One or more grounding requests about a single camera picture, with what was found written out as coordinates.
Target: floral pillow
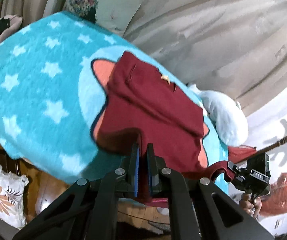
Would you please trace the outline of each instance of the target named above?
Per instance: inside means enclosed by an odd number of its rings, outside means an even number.
[[[23,191],[28,182],[25,175],[5,173],[0,165],[0,219],[18,229],[26,225]]]
[[[66,0],[64,10],[123,36],[144,0]]]

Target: blue blanket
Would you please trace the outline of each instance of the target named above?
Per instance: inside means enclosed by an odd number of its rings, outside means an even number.
[[[201,100],[158,62],[124,39],[60,12],[0,44],[0,144],[11,158],[73,183],[102,178],[121,157],[100,150],[90,136],[106,96],[91,70],[95,59],[116,62],[124,51],[156,66],[196,104]],[[209,165],[227,160],[227,147],[205,116]],[[225,192],[221,175],[216,184]]]

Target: maroon shirt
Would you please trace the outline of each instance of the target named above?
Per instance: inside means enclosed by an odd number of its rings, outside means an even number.
[[[162,79],[156,67],[125,52],[114,67],[106,93],[108,104],[98,131],[99,146],[128,154],[137,142],[143,156],[147,144],[153,143],[156,156],[186,177],[215,179],[227,172],[233,178],[227,161],[209,167],[200,164],[203,110],[178,86]]]

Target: pillow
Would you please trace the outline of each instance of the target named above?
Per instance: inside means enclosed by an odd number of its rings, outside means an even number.
[[[4,19],[10,19],[10,26],[0,34],[0,43],[19,30],[22,23],[22,17],[16,15],[6,15]]]
[[[66,0],[64,9],[123,36],[144,0]]]
[[[13,173],[5,173],[0,165],[0,219],[21,229],[26,225],[23,215],[23,191],[29,180]]]
[[[243,144],[248,137],[248,122],[240,104],[217,91],[201,91],[195,84],[188,87],[201,98],[221,141],[228,146]]]

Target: human hand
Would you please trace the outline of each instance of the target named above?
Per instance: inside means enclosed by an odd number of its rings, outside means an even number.
[[[255,198],[254,202],[251,203],[250,195],[248,193],[243,193],[241,196],[241,200],[239,201],[239,206],[250,216],[256,218],[259,215],[262,203],[260,197]]]

